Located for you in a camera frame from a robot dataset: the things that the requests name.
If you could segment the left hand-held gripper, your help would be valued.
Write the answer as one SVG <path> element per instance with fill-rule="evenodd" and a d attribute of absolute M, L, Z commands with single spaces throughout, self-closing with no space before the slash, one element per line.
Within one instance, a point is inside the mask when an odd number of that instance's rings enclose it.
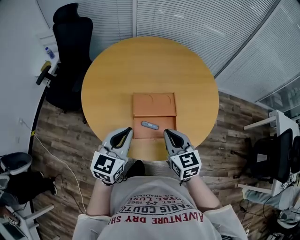
<path fill-rule="evenodd" d="M 113 185 L 125 169 L 128 151 L 133 138 L 132 128 L 119 128 L 110 132 L 95 151 L 90 170 L 98 180 Z"/>

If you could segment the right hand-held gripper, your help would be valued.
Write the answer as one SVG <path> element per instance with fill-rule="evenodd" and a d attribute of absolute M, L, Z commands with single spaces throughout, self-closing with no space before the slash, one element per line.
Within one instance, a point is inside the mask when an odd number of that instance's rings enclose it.
<path fill-rule="evenodd" d="M 166 150 L 170 154 L 170 168 L 180 180 L 187 180 L 199 174 L 202 163 L 189 138 L 176 130 L 165 129 L 164 140 Z"/>

